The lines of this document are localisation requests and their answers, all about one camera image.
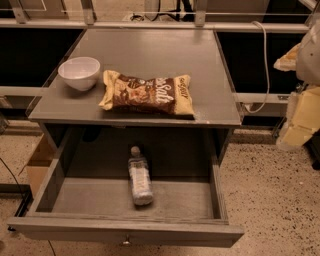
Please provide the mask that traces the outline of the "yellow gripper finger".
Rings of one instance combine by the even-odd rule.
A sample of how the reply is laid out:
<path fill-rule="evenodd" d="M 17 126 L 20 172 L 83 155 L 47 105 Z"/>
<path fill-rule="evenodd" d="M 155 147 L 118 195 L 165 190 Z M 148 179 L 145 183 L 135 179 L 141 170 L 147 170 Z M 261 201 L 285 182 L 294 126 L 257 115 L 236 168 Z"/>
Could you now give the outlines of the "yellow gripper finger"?
<path fill-rule="evenodd" d="M 295 71 L 296 70 L 296 59 L 300 43 L 292 47 L 286 54 L 278 58 L 274 63 L 273 67 L 280 71 Z"/>
<path fill-rule="evenodd" d="M 320 87 L 311 85 L 301 93 L 292 92 L 289 97 L 286 121 L 276 145 L 284 151 L 302 147 L 320 130 Z"/>

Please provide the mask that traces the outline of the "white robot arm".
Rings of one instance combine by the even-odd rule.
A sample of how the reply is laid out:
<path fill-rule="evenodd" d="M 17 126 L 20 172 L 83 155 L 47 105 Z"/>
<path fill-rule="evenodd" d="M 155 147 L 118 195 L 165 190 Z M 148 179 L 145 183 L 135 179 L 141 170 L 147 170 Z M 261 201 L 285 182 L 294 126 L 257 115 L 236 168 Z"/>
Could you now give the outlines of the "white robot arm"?
<path fill-rule="evenodd" d="M 291 151 L 303 146 L 320 129 L 320 21 L 302 41 L 277 59 L 274 68 L 295 71 L 307 88 L 290 94 L 286 121 L 277 138 L 278 148 Z"/>

